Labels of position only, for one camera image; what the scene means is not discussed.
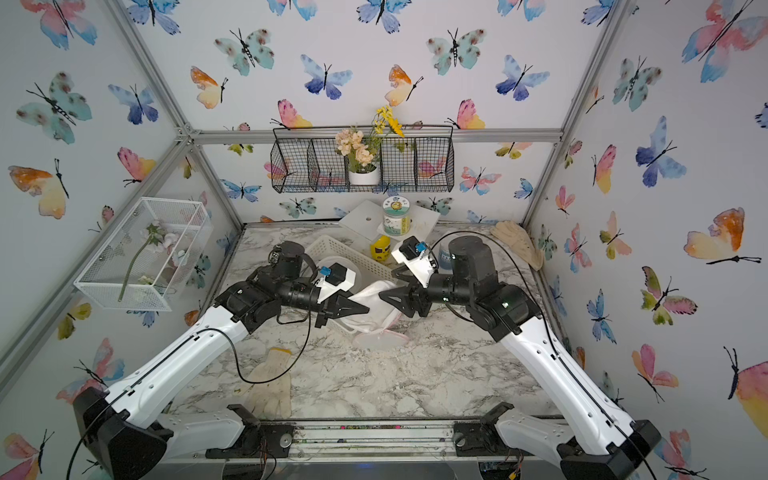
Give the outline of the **white mesh laundry bag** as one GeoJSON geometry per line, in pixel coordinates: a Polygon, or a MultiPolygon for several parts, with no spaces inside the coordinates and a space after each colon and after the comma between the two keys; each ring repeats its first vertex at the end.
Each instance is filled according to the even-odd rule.
{"type": "Polygon", "coordinates": [[[383,301],[379,294],[393,289],[396,284],[378,280],[351,297],[351,300],[369,308],[365,314],[356,314],[338,319],[348,331],[354,332],[356,348],[369,351],[384,351],[405,346],[409,338],[392,330],[402,313],[383,301]]]}

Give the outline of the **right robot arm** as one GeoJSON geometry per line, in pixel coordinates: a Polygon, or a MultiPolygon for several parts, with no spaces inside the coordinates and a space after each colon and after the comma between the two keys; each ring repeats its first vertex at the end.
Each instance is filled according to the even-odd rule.
{"type": "Polygon", "coordinates": [[[471,322],[511,352],[545,390],[565,422],[500,406],[489,415],[491,437],[560,468],[568,479],[629,479],[647,463],[661,435],[635,420],[591,380],[555,337],[544,310],[522,288],[502,281],[491,248],[479,237],[449,244],[452,270],[438,271],[425,243],[411,236],[392,251],[401,287],[380,298],[405,316],[435,304],[462,306],[471,322]]]}

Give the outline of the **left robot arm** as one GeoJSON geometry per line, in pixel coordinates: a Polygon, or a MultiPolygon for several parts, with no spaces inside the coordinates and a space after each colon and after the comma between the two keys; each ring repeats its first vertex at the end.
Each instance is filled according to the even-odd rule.
{"type": "Polygon", "coordinates": [[[317,327],[368,313],[351,298],[355,280],[355,271],[339,263],[316,267],[298,243],[279,244],[267,265],[221,293],[188,332],[144,366],[104,391],[80,393],[73,402],[78,445],[112,479],[140,479],[164,459],[209,450],[261,456],[260,422],[241,405],[182,419],[163,410],[223,352],[285,307],[309,313],[317,327]]]}

